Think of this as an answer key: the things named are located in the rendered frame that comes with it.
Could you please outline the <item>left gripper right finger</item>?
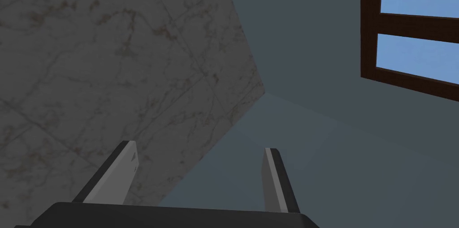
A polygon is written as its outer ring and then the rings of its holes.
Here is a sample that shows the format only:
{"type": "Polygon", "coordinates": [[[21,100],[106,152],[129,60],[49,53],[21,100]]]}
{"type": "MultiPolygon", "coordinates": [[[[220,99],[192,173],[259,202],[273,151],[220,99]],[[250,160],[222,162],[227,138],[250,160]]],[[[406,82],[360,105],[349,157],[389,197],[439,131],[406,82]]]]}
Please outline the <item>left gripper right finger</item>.
{"type": "Polygon", "coordinates": [[[261,177],[265,211],[300,213],[279,150],[264,148],[261,177]]]}

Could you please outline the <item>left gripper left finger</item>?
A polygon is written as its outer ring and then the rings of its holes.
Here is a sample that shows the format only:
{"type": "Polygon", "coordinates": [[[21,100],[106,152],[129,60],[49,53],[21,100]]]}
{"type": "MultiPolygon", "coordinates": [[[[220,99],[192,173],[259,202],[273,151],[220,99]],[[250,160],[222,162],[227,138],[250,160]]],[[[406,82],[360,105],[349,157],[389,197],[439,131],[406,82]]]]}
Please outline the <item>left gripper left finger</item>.
{"type": "Polygon", "coordinates": [[[136,141],[121,141],[72,202],[122,205],[138,167],[136,141]]]}

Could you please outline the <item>brown framed window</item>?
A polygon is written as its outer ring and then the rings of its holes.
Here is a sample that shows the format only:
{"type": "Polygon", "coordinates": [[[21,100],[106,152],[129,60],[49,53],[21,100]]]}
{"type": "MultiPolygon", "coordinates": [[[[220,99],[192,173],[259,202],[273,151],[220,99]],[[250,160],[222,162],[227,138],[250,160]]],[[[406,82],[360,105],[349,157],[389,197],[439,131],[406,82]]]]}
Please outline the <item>brown framed window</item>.
{"type": "Polygon", "coordinates": [[[459,84],[377,67],[379,34],[459,44],[459,18],[381,13],[381,0],[360,0],[360,76],[459,102],[459,84]]]}

